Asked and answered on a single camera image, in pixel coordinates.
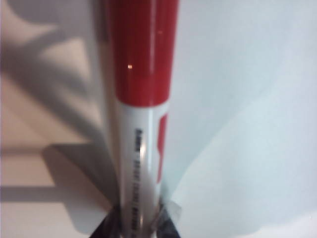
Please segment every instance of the table surface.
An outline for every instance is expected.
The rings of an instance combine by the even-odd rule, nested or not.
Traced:
[[[317,236],[316,11],[181,1],[162,192],[182,237]],[[102,4],[3,0],[1,26],[1,237],[88,237],[118,201]]]

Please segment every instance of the white surface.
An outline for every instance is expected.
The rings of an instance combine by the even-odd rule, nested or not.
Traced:
[[[111,108],[97,107],[111,61],[100,69],[92,1],[10,2],[1,4],[1,235],[87,237],[108,201],[47,147],[105,135],[115,155]],[[182,237],[317,236],[316,11],[310,0],[181,1],[163,187],[182,206]],[[58,165],[91,192],[77,179],[63,186]],[[27,190],[35,186],[49,189],[45,202]],[[17,187],[27,194],[9,193]]]

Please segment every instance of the red marker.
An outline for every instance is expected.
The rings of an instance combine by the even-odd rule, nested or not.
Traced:
[[[159,209],[177,7],[178,0],[107,0],[125,238],[151,237]]]

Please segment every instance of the red marker cap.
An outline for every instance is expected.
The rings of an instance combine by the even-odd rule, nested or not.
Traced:
[[[117,98],[137,107],[169,97],[178,0],[109,0]]]

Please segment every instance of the marker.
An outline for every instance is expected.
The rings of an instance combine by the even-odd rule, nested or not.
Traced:
[[[149,238],[159,211],[178,0],[107,0],[120,125],[124,238]]]

